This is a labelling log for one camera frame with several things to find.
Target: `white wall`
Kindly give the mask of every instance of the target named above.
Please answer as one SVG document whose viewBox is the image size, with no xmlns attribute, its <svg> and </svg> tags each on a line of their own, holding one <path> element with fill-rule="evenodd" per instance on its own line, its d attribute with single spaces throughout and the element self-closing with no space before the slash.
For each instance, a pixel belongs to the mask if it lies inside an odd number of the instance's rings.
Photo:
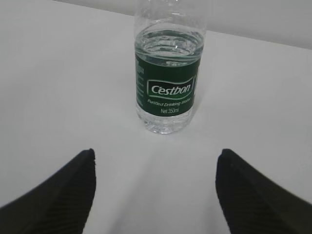
<svg viewBox="0 0 312 234">
<path fill-rule="evenodd" d="M 133 15 L 136 0 L 59 0 Z M 208 0 L 208 30 L 312 49 L 312 0 Z"/>
</svg>

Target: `cestbon logo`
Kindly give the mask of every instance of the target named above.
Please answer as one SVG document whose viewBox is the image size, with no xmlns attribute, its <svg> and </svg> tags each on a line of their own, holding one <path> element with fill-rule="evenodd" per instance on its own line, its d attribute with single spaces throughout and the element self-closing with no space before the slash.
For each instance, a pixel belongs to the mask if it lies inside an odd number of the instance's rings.
<svg viewBox="0 0 312 234">
<path fill-rule="evenodd" d="M 147 81 L 147 95 L 153 98 L 163 98 L 168 100 L 181 100 L 191 94 L 194 88 L 192 77 L 186 82 L 168 82 L 162 80 Z"/>
</svg>

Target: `white surface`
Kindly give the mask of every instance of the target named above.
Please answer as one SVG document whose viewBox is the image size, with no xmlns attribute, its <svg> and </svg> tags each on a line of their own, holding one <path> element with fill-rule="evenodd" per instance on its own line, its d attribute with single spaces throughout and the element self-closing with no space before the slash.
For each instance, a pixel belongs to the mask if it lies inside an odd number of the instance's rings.
<svg viewBox="0 0 312 234">
<path fill-rule="evenodd" d="M 160 136 L 135 113 L 132 25 L 56 1 L 0 1 L 0 206 L 88 148 L 97 192 L 86 234 L 229 233 L 214 186 L 223 148 L 312 202 L 312 51 L 208 32 L 196 115 Z"/>
<path fill-rule="evenodd" d="M 59 0 L 133 15 L 136 0 Z M 207 0 L 208 30 L 312 49 L 311 0 Z"/>
</svg>

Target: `plastic bottle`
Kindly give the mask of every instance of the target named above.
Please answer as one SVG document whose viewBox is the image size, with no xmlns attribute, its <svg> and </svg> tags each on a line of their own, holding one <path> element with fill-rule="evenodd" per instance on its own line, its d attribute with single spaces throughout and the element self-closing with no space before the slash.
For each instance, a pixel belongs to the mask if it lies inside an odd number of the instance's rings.
<svg viewBox="0 0 312 234">
<path fill-rule="evenodd" d="M 136 110 L 152 132 L 176 132 L 192 119 L 206 14 L 206 0 L 137 0 Z"/>
</svg>

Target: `water bottle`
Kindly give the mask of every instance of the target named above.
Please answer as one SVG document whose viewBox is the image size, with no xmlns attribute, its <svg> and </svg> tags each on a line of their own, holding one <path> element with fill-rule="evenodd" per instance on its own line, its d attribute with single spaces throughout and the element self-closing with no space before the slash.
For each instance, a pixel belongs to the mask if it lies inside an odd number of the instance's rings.
<svg viewBox="0 0 312 234">
<path fill-rule="evenodd" d="M 137 0 L 136 111 L 152 132 L 176 132 L 192 119 L 206 15 L 207 0 Z"/>
</svg>

